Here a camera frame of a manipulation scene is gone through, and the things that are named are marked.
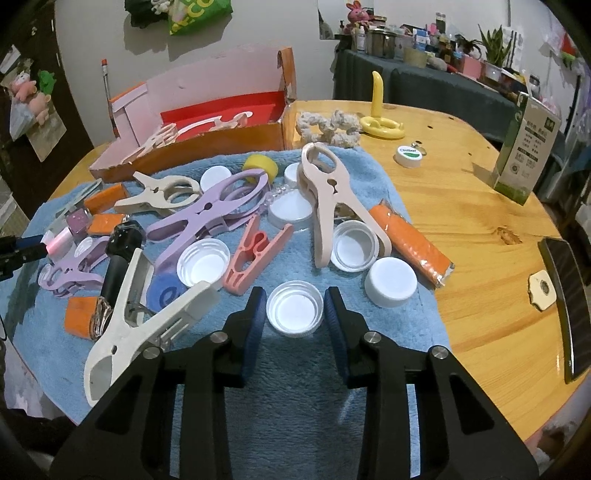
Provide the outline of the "white jar lid front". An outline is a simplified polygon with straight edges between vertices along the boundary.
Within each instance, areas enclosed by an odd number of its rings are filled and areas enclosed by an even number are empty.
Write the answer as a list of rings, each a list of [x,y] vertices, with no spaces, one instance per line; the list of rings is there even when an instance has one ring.
[[[311,283],[293,280],[273,289],[266,301],[266,318],[280,335],[302,338],[322,324],[324,300]]]

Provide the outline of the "pink cylinder bottle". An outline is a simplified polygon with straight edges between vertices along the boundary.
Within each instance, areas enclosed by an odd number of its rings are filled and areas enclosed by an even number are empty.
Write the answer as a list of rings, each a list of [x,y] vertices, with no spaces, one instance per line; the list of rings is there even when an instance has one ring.
[[[42,237],[42,242],[46,246],[48,257],[57,261],[69,252],[74,244],[74,237],[70,229],[64,227],[58,233],[47,231]]]

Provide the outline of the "small purple clamp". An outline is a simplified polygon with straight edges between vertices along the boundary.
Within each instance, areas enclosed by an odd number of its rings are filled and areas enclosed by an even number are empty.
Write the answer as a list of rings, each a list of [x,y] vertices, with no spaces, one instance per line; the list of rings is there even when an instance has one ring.
[[[39,272],[38,286],[54,296],[65,298],[80,290],[100,290],[103,277],[92,270],[107,259],[109,237],[86,237],[55,264],[46,264]]]

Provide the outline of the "purple nail polish bottle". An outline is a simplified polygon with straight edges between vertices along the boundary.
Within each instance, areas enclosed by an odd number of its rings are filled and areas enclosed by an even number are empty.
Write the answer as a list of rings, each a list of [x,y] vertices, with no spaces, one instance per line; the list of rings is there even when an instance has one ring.
[[[68,214],[66,225],[74,239],[83,239],[88,235],[88,228],[92,223],[92,214],[86,208],[79,208]]]

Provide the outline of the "white clamp front left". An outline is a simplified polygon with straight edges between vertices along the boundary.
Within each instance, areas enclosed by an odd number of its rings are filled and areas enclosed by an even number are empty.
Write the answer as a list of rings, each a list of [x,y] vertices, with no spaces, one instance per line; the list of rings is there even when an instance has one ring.
[[[218,291],[201,281],[157,313],[147,310],[154,266],[141,249],[134,251],[108,323],[84,366],[86,401],[95,405],[144,349],[164,350],[204,318],[219,302]]]

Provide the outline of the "blue fleece towel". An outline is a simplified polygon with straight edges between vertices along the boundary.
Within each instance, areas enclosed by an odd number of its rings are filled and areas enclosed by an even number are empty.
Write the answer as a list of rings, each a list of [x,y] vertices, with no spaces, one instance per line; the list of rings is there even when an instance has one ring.
[[[29,263],[2,283],[1,316],[45,394],[77,422],[89,412],[83,370],[91,343],[64,331],[67,302],[38,286],[40,270],[40,263]],[[426,281],[402,305],[380,308],[367,297],[363,274],[315,267],[310,230],[294,233],[256,285],[271,291],[294,280],[318,290],[338,287],[349,309],[402,346],[427,350],[449,341]],[[245,388],[228,390],[225,402],[235,478],[356,477],[366,393],[342,383],[327,328],[304,338],[264,329],[252,377]]]

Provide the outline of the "orange packet middle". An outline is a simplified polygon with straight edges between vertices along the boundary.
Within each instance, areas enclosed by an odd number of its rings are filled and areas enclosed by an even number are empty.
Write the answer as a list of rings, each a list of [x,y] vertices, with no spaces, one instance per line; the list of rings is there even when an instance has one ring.
[[[110,235],[117,225],[127,220],[128,216],[120,213],[96,214],[87,227],[87,234],[90,236]]]

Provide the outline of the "orange wrapped packet front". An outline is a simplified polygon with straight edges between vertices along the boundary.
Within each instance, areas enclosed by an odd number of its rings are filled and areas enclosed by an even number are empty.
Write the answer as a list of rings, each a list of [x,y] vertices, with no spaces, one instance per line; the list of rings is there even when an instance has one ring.
[[[102,296],[72,297],[68,300],[64,330],[74,336],[98,340],[107,328],[113,307]]]

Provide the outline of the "orange packet back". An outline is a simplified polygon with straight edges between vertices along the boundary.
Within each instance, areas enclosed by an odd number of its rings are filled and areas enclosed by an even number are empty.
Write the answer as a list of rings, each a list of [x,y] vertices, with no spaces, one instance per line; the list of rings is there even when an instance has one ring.
[[[113,184],[104,190],[87,197],[83,206],[92,215],[101,214],[114,207],[115,203],[128,197],[128,192],[122,183]]]

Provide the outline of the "black shower head brush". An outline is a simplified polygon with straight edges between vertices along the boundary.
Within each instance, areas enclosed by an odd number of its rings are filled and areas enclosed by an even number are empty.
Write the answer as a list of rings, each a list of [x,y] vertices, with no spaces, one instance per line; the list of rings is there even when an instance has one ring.
[[[136,249],[145,242],[145,231],[135,220],[127,220],[115,226],[105,253],[109,263],[102,284],[100,297],[106,305],[114,307],[128,265]]]

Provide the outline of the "blue round tape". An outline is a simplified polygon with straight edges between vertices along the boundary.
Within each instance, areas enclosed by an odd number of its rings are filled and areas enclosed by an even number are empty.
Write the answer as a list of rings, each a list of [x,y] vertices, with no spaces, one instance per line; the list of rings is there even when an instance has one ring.
[[[145,306],[156,314],[180,297],[187,287],[177,275],[172,272],[164,272],[155,275],[147,289]]]

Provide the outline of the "cream clamp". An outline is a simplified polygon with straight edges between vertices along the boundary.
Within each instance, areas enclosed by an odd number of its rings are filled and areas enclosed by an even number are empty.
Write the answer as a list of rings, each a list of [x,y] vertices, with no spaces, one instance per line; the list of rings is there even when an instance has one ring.
[[[190,177],[167,175],[156,179],[135,172],[133,178],[143,186],[143,190],[138,195],[116,201],[114,210],[117,213],[155,212],[166,217],[191,205],[201,196],[198,181]]]

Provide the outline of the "beige wooden tag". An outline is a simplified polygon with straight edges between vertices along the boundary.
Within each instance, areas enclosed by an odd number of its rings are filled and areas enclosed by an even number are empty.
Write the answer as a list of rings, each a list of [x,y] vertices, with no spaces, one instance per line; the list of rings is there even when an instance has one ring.
[[[539,311],[545,311],[557,301],[557,293],[546,270],[540,270],[528,278],[530,303]]]

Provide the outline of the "white lid near purple clamp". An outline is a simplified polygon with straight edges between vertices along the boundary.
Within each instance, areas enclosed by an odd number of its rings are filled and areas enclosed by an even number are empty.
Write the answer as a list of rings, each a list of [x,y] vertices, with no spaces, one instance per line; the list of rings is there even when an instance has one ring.
[[[224,242],[214,238],[201,239],[180,254],[176,274],[180,282],[188,288],[199,282],[207,282],[219,290],[228,271],[229,260],[230,252]]]

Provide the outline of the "pink plush toys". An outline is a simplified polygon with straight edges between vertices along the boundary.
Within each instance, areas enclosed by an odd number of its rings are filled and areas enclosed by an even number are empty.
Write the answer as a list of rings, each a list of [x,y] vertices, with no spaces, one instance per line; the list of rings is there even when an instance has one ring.
[[[37,82],[26,71],[20,72],[10,83],[10,91],[18,105],[23,105],[39,125],[50,116],[51,96],[37,89]]]

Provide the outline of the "orange wrapped roll right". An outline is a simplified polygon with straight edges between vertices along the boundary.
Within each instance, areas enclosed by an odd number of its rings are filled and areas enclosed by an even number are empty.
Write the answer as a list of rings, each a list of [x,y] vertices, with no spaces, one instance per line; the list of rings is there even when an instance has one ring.
[[[436,288],[445,286],[455,264],[386,199],[370,208],[370,216],[384,230],[394,249]]]

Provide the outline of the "white cap closed right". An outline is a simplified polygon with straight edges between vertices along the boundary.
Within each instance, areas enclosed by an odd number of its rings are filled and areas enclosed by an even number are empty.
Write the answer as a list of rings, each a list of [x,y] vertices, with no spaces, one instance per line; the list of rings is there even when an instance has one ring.
[[[365,291],[370,300],[381,308],[394,308],[410,299],[417,290],[414,269],[404,260],[384,257],[370,267],[365,279]]]

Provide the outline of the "salmon clothes peg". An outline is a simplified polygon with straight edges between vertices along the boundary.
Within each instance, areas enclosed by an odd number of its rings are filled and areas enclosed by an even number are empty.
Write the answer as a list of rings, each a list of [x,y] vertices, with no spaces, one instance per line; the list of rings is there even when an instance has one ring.
[[[270,239],[266,232],[259,229],[259,224],[259,214],[253,215],[230,259],[222,280],[222,287],[230,294],[245,294],[294,234],[294,226],[287,223]]]

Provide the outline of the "broom stick orange tip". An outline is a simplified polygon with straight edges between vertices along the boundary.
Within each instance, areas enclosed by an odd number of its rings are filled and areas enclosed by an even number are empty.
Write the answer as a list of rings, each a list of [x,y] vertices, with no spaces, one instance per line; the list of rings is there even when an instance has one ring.
[[[107,104],[107,112],[108,117],[110,120],[110,124],[112,127],[112,132],[115,138],[119,138],[119,132],[117,129],[117,125],[114,119],[113,108],[111,104],[111,95],[110,95],[110,87],[109,87],[109,78],[108,78],[108,62],[106,58],[101,59],[101,70],[102,70],[102,80],[103,80],[103,87],[106,97],[106,104]]]

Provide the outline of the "white cap back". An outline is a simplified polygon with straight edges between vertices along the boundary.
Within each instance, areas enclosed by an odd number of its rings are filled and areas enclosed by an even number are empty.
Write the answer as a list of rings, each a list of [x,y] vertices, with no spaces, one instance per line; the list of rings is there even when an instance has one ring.
[[[202,192],[206,192],[219,182],[228,179],[232,173],[228,168],[222,165],[214,165],[204,171],[199,180]]]

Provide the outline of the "white lid under pink clamp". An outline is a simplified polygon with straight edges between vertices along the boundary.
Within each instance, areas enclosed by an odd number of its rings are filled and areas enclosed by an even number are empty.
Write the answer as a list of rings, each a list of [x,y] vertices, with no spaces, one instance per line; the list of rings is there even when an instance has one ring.
[[[346,273],[366,271],[377,260],[379,240],[374,231],[358,220],[344,221],[332,236],[331,262]]]

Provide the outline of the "large purple clamp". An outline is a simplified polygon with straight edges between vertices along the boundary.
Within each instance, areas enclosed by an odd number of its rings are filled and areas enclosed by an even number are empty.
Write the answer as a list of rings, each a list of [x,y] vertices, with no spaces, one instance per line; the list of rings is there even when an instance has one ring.
[[[156,273],[176,268],[181,253],[206,236],[231,232],[263,211],[270,177],[262,168],[238,172],[205,191],[191,205],[156,221],[147,228],[152,242],[172,242],[154,262]]]

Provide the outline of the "clear round lid container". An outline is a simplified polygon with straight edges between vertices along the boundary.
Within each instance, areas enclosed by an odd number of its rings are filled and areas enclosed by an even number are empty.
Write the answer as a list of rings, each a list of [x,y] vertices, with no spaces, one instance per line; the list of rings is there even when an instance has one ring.
[[[290,190],[270,202],[267,208],[267,220],[277,229],[287,224],[295,231],[308,229],[314,211],[311,202],[298,190]]]

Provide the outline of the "cardboard box red bottom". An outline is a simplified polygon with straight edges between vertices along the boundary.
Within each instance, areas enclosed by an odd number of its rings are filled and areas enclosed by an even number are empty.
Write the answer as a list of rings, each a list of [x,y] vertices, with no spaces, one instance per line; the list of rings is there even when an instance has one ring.
[[[119,182],[216,155],[289,150],[296,99],[290,47],[243,46],[172,68],[111,99],[118,136],[89,172]]]

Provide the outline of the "black bag with plush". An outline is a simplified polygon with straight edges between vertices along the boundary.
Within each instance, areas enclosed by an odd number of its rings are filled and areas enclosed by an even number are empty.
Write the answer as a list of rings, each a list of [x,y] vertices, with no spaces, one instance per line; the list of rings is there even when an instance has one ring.
[[[171,4],[169,0],[125,0],[124,9],[130,16],[131,26],[143,29],[165,20]]]

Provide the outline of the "large pink-beige clamp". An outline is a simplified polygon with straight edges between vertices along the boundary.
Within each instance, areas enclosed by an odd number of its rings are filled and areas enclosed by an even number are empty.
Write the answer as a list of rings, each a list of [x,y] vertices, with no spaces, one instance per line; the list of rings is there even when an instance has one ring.
[[[315,207],[315,267],[327,267],[331,260],[335,209],[339,205],[351,210],[370,228],[370,231],[377,235],[381,257],[391,255],[390,238],[353,193],[349,171],[327,146],[311,142],[301,148],[297,181],[301,193]]]

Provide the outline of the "green shopping bag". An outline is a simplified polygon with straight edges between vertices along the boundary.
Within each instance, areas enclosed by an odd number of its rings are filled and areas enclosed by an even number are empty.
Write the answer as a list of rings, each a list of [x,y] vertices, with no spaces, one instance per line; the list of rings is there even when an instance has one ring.
[[[168,9],[169,35],[195,32],[232,13],[230,0],[174,0]]]

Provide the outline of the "green white carton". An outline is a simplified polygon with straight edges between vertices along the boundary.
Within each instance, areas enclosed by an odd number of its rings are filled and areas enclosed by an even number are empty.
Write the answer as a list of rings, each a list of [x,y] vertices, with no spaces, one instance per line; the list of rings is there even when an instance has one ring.
[[[551,155],[560,124],[542,102],[521,92],[492,172],[493,189],[524,205]]]

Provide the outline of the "dark covered side table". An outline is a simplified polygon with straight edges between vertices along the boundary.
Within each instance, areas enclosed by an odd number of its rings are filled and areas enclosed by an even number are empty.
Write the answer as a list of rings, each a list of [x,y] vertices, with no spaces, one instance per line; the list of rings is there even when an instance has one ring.
[[[335,100],[370,101],[373,75],[384,81],[384,102],[440,111],[460,118],[489,140],[504,140],[516,106],[499,93],[459,74],[419,68],[342,50],[335,60]]]

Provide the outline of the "potted green plant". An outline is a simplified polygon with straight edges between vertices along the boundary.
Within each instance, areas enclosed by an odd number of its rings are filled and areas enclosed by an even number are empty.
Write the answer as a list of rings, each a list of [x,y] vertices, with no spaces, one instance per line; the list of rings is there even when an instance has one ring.
[[[481,43],[486,49],[486,61],[496,67],[502,68],[512,48],[512,40],[504,43],[503,27],[484,32],[479,28]]]

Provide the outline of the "pink bunny plush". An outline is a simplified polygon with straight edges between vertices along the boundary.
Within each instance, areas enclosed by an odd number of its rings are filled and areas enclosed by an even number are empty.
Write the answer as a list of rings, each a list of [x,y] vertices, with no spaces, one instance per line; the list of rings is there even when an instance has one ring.
[[[356,26],[363,26],[368,28],[370,22],[373,20],[373,8],[365,7],[359,0],[355,0],[352,3],[346,3],[346,8],[349,9],[348,24],[346,24],[344,32],[349,34]]]

